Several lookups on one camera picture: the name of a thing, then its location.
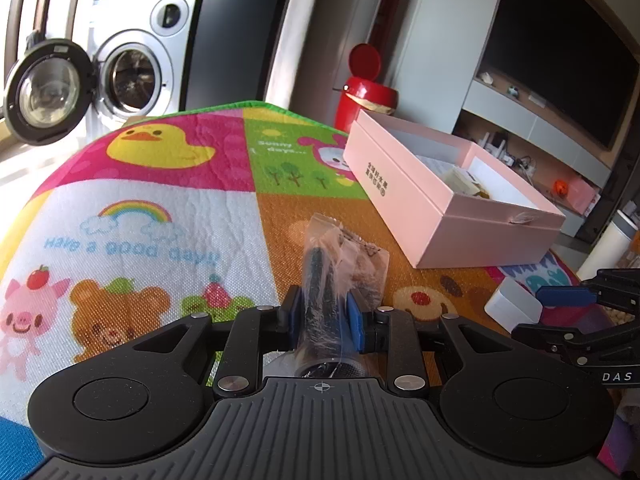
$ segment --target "green mat border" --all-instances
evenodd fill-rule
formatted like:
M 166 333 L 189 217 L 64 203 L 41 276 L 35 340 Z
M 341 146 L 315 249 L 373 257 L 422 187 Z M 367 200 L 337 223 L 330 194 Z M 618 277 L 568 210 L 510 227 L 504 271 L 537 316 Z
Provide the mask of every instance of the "green mat border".
M 168 117 L 179 117 L 179 116 L 183 116 L 183 115 L 195 115 L 195 114 L 201 114 L 201 113 L 206 113 L 206 112 L 219 112 L 220 110 L 235 110 L 236 108 L 267 108 L 269 110 L 272 110 L 274 112 L 278 112 L 280 114 L 295 118 L 295 119 L 299 119 L 302 121 L 305 121 L 309 124 L 312 124 L 313 126 L 320 126 L 321 128 L 325 128 L 331 132 L 335 132 L 337 134 L 343 134 L 344 136 L 348 136 L 349 134 L 341 131 L 341 130 L 336 130 L 335 128 L 333 128 L 332 126 L 328 126 L 327 124 L 322 124 L 319 123 L 318 121 L 314 121 L 313 119 L 309 119 L 308 117 L 303 117 L 302 115 L 298 115 L 296 113 L 293 113 L 290 110 L 286 110 L 284 108 L 280 108 L 279 106 L 276 105 L 272 105 L 270 103 L 266 103 L 264 101 L 257 101 L 257 100 L 251 100 L 251 101 L 238 101 L 237 103 L 229 103 L 226 105 L 218 105 L 218 106 L 210 106 L 207 108 L 198 108 L 197 110 L 185 110 L 183 112 L 175 112 L 173 114 L 167 114 L 167 115 L 162 115 L 162 116 L 158 116 L 158 117 L 154 117 L 154 118 L 146 118 L 146 117 L 140 117 L 139 121 L 135 121 L 134 123 L 130 123 L 129 126 L 132 126 L 133 124 L 141 124 L 141 123 L 146 123 L 149 121 L 155 121 L 156 119 L 165 119 Z

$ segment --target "small figurine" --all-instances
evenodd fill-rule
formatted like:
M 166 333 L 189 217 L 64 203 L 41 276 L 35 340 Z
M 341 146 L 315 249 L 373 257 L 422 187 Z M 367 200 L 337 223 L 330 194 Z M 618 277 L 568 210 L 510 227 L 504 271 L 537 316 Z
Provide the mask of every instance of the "small figurine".
M 489 85 L 489 86 L 493 86 L 494 85 L 494 78 L 491 77 L 491 74 L 489 74 L 488 72 L 482 72 L 480 74 L 480 79 L 482 80 L 483 83 Z

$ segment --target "yellow duck print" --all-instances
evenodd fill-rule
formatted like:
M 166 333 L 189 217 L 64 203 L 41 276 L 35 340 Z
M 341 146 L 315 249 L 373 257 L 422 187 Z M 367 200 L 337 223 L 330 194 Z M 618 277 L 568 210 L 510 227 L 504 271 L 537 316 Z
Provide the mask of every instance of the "yellow duck print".
M 194 168 L 216 153 L 209 146 L 187 144 L 184 131 L 171 124 L 140 124 L 120 133 L 107 147 L 114 160 L 163 170 Z

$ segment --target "crosshair mark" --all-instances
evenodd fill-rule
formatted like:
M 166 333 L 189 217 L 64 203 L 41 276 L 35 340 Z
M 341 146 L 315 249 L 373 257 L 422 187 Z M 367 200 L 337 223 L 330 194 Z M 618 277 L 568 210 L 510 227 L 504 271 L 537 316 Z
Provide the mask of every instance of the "crosshair mark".
M 333 386 L 329 386 L 327 383 L 318 383 L 318 384 L 314 384 L 313 386 L 310 386 L 310 388 L 313 388 L 314 390 L 323 394 L 327 392 L 330 388 L 333 388 Z

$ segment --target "red trash can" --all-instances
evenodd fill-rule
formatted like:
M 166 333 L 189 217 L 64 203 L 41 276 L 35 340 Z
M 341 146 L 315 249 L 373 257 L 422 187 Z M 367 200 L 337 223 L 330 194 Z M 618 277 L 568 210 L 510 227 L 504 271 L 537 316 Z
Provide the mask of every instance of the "red trash can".
M 349 54 L 353 74 L 342 89 L 334 128 L 349 133 L 361 109 L 391 115 L 398 106 L 398 92 L 373 80 L 380 73 L 380 55 L 371 45 L 361 43 Z

